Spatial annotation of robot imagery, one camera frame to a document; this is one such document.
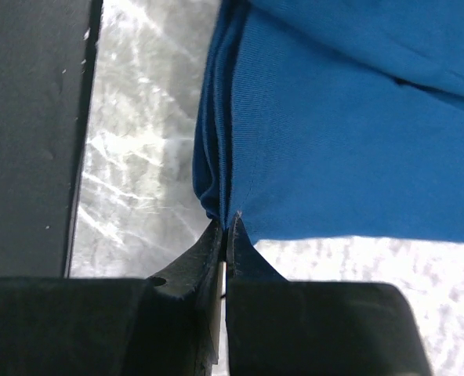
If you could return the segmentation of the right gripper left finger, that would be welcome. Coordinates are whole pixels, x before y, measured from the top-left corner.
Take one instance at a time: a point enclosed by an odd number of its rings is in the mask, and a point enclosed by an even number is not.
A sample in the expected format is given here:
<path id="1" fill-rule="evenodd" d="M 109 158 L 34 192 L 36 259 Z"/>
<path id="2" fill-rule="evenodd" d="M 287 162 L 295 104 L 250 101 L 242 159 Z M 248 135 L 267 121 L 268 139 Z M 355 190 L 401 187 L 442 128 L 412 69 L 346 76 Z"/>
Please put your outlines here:
<path id="1" fill-rule="evenodd" d="M 0 278 L 0 375 L 209 375 L 223 232 L 146 279 Z"/>

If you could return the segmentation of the blue t shirt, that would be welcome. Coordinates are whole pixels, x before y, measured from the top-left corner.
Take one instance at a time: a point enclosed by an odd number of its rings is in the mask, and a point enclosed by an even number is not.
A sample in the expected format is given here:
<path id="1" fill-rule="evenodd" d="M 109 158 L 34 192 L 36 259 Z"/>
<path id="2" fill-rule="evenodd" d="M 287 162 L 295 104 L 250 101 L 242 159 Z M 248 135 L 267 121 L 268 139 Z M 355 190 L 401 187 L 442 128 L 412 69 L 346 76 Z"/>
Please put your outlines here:
<path id="1" fill-rule="evenodd" d="M 464 243 L 464 1 L 224 1 L 194 192 L 258 240 Z"/>

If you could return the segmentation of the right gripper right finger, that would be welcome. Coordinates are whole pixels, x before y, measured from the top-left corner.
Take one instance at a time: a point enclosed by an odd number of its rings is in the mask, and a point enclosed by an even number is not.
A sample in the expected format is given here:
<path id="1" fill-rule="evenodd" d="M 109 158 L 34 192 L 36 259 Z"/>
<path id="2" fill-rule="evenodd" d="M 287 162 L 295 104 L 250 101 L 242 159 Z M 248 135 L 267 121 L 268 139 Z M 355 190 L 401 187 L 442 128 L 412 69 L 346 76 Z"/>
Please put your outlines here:
<path id="1" fill-rule="evenodd" d="M 253 247 L 240 218 L 227 239 L 232 375 L 429 375 L 407 299 L 376 282 L 290 281 Z"/>

